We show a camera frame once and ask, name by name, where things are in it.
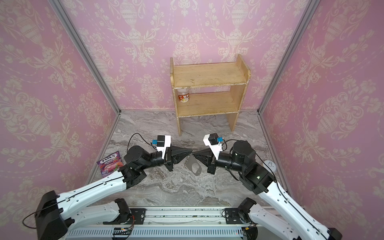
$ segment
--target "robotic arm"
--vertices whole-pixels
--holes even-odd
[[[124,156],[127,164],[111,175],[59,195],[55,191],[47,192],[42,196],[35,213],[38,239],[56,240],[67,231],[97,222],[127,222],[131,212],[124,199],[116,199],[104,205],[87,206],[135,186],[147,176],[144,172],[146,168],[165,165],[169,171],[173,171],[173,165],[191,153],[191,149],[172,146],[170,136],[159,135],[157,152],[148,153],[140,146],[133,146]]]
[[[283,221],[247,198],[238,207],[240,218],[244,222],[260,223],[287,240],[341,239],[342,235],[337,229],[327,228],[315,220],[285,192],[274,174],[255,161],[258,155],[247,141],[236,141],[232,154],[229,154],[221,152],[219,140],[216,133],[206,135],[204,142],[210,148],[193,155],[208,167],[208,173],[215,174],[216,167],[239,172],[239,180],[243,185],[273,206],[286,220]]]

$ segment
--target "wooden shelf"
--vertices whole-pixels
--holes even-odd
[[[174,66],[174,88],[204,88],[247,83],[236,63]]]
[[[250,78],[251,70],[240,54],[234,63],[173,66],[173,58],[170,58],[170,82],[179,135],[179,118],[216,114],[226,114],[234,131]],[[231,87],[229,92],[191,93],[186,103],[180,102],[177,96],[177,89],[213,86]]]
[[[189,95],[189,101],[177,101],[179,118],[226,114],[238,112],[230,92],[194,93]]]

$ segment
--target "white round object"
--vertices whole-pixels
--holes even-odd
[[[271,170],[269,170],[269,168],[267,168],[266,166],[268,166],[272,172],[276,172],[277,171],[277,167],[276,167],[276,164],[270,160],[265,160],[263,162],[263,167],[265,167],[269,172],[271,172]]]

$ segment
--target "shelf leg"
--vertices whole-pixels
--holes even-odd
[[[179,131],[179,136],[181,136],[180,119],[176,117],[176,121],[177,121],[177,129]]]
[[[236,122],[237,122],[237,118],[239,116],[239,113],[228,113],[226,114],[227,116],[227,119],[228,119],[228,123],[229,123],[229,127],[231,128],[231,131],[233,132],[235,130],[235,127],[236,127]]]

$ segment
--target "floral wallpaper pattern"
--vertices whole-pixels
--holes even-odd
[[[21,220],[85,183],[116,114],[48,1],[1,1],[0,24],[0,229],[31,239]]]
[[[174,64],[235,61],[257,109],[308,0],[62,0],[121,109],[173,109]],[[191,91],[228,91],[229,87]]]
[[[382,239],[383,8],[321,1],[263,115],[291,194],[343,239]]]

